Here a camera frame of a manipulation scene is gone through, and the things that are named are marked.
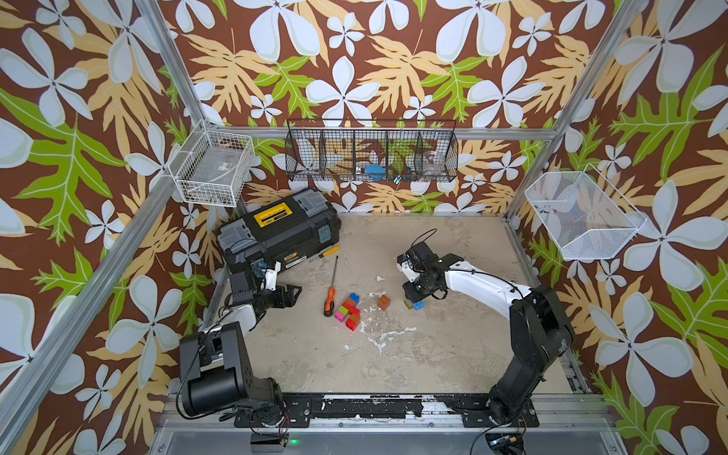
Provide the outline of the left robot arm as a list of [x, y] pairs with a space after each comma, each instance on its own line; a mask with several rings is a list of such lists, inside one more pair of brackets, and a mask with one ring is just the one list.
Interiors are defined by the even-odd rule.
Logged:
[[250, 270], [229, 276], [231, 293], [217, 322], [180, 341], [176, 409], [183, 418], [232, 411], [272, 425], [284, 415], [280, 385], [254, 375], [246, 348], [246, 336], [269, 310], [290, 308], [301, 294], [299, 286], [278, 284], [279, 273], [275, 265], [261, 276]]

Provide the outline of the red square lego brick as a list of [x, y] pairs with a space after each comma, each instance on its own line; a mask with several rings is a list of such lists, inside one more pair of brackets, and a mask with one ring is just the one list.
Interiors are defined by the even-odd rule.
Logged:
[[349, 318], [347, 318], [345, 325], [346, 327], [351, 331], [356, 331], [356, 328], [358, 328], [360, 324], [360, 316], [358, 315], [352, 315]]

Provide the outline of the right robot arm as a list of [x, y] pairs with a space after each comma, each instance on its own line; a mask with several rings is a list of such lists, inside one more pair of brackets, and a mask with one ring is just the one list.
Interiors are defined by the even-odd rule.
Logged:
[[425, 242], [411, 245], [396, 263], [407, 278], [403, 290], [410, 304], [428, 298], [442, 300], [453, 291], [485, 304], [506, 319], [513, 358], [488, 393], [485, 415], [494, 426], [518, 419], [546, 371], [576, 339], [555, 290], [515, 284], [455, 254], [440, 257]]

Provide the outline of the blue object in basket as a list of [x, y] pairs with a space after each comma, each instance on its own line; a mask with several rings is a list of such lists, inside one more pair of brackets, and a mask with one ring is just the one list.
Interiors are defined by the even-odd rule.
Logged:
[[365, 169], [365, 174], [371, 182], [379, 182], [386, 178], [386, 170], [378, 165], [371, 164]]

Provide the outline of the small yellow handled screwdriver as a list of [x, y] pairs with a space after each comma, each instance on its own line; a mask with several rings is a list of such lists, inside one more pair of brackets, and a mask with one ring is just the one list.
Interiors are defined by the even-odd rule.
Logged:
[[340, 250], [339, 246], [332, 246], [331, 248], [328, 248], [327, 250], [324, 250], [323, 252], [320, 252], [317, 255], [313, 256], [312, 259], [327, 258], [329, 256], [337, 254], [339, 252], [339, 250]]

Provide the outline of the red long lego brick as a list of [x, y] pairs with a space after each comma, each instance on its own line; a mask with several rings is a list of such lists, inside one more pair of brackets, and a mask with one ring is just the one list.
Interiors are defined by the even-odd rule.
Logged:
[[343, 305], [341, 305], [341, 309], [346, 309], [349, 315], [360, 314], [360, 310], [356, 307], [356, 305], [351, 305], [350, 303], [343, 303]]

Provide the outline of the black deli toolbox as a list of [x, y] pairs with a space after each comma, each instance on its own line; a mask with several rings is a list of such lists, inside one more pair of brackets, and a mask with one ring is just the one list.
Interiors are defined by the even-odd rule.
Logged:
[[288, 270], [318, 256], [339, 242], [340, 229], [333, 205], [305, 189], [223, 225], [217, 242], [232, 274], [261, 275], [276, 263]]

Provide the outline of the orange black handled screwdriver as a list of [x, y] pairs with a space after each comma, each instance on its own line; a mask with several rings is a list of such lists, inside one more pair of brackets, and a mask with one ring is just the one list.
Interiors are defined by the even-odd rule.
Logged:
[[339, 262], [339, 257], [336, 257], [336, 259], [335, 259], [335, 265], [334, 265], [334, 271], [333, 271], [333, 274], [332, 274], [332, 280], [331, 280], [331, 284], [330, 284], [330, 286], [328, 288], [326, 300], [325, 300], [325, 303], [324, 303], [324, 309], [323, 309], [323, 315], [326, 318], [330, 318], [334, 314], [334, 309], [335, 309], [335, 296], [336, 296], [335, 283], [336, 283], [337, 263], [338, 262]]

